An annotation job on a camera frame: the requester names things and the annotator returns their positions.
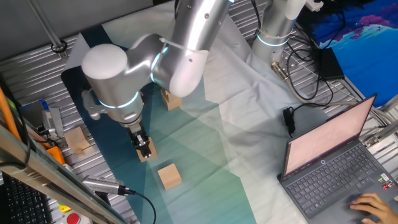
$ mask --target wooden block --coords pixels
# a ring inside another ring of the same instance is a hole
[[[157,157],[157,152],[151,137],[149,137],[149,149],[151,152],[150,158],[145,158],[144,156],[142,156],[141,151],[137,150],[138,158],[141,162],[146,162],[148,160],[155,159]]]
[[[164,96],[162,95],[162,100],[163,100],[164,105],[166,105],[168,111],[170,111],[172,109],[175,109],[175,108],[178,108],[178,107],[180,107],[182,105],[182,99],[181,98],[177,98],[177,99],[174,99],[171,102],[168,102],[164,98]]]
[[[180,97],[172,95],[165,89],[161,89],[160,95],[162,96],[163,103],[169,111],[182,105],[182,99]]]
[[[182,183],[180,174],[175,166],[175,164],[171,164],[167,167],[164,167],[161,170],[158,170],[157,173],[162,180],[163,186],[165,190],[170,190],[178,184]]]
[[[75,152],[78,157],[84,157],[83,150],[90,147],[91,144],[86,140],[81,127],[77,127],[65,133],[64,136],[70,149]]]
[[[160,94],[166,99],[167,102],[172,102],[174,100],[181,99],[177,96],[172,95],[165,89],[161,89]]]

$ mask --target keyboard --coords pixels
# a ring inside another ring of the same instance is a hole
[[[351,187],[362,187],[377,171],[363,146],[356,146],[324,164],[309,175],[287,186],[307,216],[320,210],[331,199]]]
[[[46,206],[46,196],[23,182],[3,173],[4,184],[0,203],[8,220],[4,223],[47,224],[50,214]]]

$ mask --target metal rod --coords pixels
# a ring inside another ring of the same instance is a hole
[[[36,15],[37,19],[39,20],[40,24],[42,25],[44,31],[47,33],[47,35],[50,38],[51,42],[53,43],[54,47],[56,47],[56,48],[63,47],[61,40],[55,34],[55,31],[52,28],[50,21],[45,16],[42,8],[40,8],[37,1],[36,0],[26,0],[26,1],[29,4],[30,8],[32,8],[33,13]]]
[[[26,145],[0,126],[0,160],[9,161],[11,156],[22,162],[25,159],[26,152]],[[81,212],[95,222],[106,223],[107,221],[103,218],[105,217],[112,223],[127,223],[120,214],[94,195],[43,149],[38,147],[36,152],[31,151],[30,153],[27,170],[13,173],[12,169],[15,170],[15,168],[2,167],[1,169],[31,187],[53,197],[55,200],[59,200],[70,208]],[[53,187],[62,189],[63,192],[68,192],[69,195],[79,201],[72,199],[67,194],[57,192],[57,189]]]

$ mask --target hand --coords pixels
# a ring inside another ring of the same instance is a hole
[[[353,210],[369,212],[379,218],[379,224],[397,224],[398,215],[395,214],[390,206],[383,202],[376,193],[362,194],[349,206]],[[372,220],[365,218],[365,224],[375,224]]]

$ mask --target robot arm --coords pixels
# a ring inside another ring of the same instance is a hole
[[[180,0],[171,38],[142,36],[127,51],[112,44],[90,49],[81,67],[92,91],[82,93],[93,119],[100,113],[127,128],[143,157],[151,155],[143,129],[143,102],[139,90],[150,81],[179,97],[189,95],[199,84],[208,52],[233,0]]]

